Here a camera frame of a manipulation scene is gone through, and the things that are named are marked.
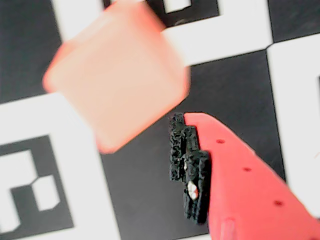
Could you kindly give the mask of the red gripper finger with black pad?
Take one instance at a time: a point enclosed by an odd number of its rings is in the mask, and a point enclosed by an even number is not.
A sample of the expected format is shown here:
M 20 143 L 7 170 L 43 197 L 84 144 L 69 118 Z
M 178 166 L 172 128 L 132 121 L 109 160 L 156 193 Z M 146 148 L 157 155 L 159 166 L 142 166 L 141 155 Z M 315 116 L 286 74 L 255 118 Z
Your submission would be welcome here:
M 203 112 L 169 120 L 169 178 L 213 240 L 317 240 L 320 222 L 232 130 Z

